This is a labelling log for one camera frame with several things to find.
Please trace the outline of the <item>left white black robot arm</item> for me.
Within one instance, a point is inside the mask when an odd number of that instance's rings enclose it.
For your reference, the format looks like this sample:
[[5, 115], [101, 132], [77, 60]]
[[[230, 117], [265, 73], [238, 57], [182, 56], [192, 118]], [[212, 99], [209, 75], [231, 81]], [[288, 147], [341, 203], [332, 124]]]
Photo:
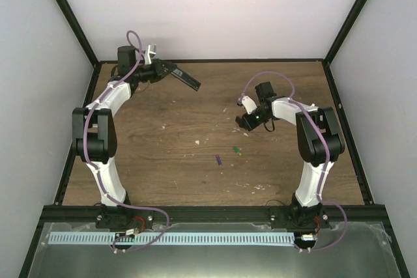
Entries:
[[130, 100], [140, 83], [156, 83], [178, 69], [176, 64], [155, 57], [156, 45], [145, 51], [133, 45], [117, 50], [118, 63], [104, 91], [85, 107], [72, 112], [72, 151], [92, 172], [100, 203], [116, 206], [110, 220], [124, 229], [133, 221], [128, 192], [119, 178], [115, 155], [118, 147], [114, 117]]

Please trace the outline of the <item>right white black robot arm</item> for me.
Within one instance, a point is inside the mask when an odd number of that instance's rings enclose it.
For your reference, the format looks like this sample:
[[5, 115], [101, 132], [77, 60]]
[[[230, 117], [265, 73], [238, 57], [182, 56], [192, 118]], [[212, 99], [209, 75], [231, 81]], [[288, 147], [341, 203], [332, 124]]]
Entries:
[[310, 208], [323, 201], [324, 183], [331, 168], [345, 151], [345, 142], [332, 107], [301, 104], [291, 97], [277, 96], [270, 82], [255, 87], [258, 101], [241, 94], [237, 105], [245, 109], [236, 118], [240, 128], [252, 131], [277, 120], [296, 127], [298, 152], [304, 164], [295, 201], [298, 206], [289, 212], [290, 222], [303, 228], [313, 219]]

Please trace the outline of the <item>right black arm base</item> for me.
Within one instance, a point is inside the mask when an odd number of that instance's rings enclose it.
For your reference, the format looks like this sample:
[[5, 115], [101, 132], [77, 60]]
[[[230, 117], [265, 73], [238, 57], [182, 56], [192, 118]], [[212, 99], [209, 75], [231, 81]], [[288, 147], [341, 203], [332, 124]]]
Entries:
[[319, 225], [319, 215], [323, 212], [323, 206], [309, 208], [295, 208], [292, 206], [270, 206], [267, 208], [269, 217], [273, 217], [275, 224], [286, 228], [309, 229]]

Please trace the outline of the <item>black remote control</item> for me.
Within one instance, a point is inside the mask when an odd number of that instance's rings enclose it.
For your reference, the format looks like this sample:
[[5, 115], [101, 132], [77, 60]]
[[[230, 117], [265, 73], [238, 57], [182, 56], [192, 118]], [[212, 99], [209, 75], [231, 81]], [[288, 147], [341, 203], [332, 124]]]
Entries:
[[193, 78], [192, 76], [190, 76], [189, 74], [187, 74], [179, 68], [174, 69], [171, 74], [175, 78], [192, 88], [194, 91], [198, 91], [201, 86], [201, 83], [198, 80], [196, 80], [195, 78]]

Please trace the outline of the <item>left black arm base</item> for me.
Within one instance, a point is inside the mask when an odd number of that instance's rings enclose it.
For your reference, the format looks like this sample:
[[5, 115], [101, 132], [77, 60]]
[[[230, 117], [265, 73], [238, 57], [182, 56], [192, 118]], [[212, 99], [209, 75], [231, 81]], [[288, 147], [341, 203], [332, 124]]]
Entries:
[[154, 213], [149, 210], [133, 210], [122, 206], [98, 206], [96, 228], [126, 230], [147, 229], [153, 223]]

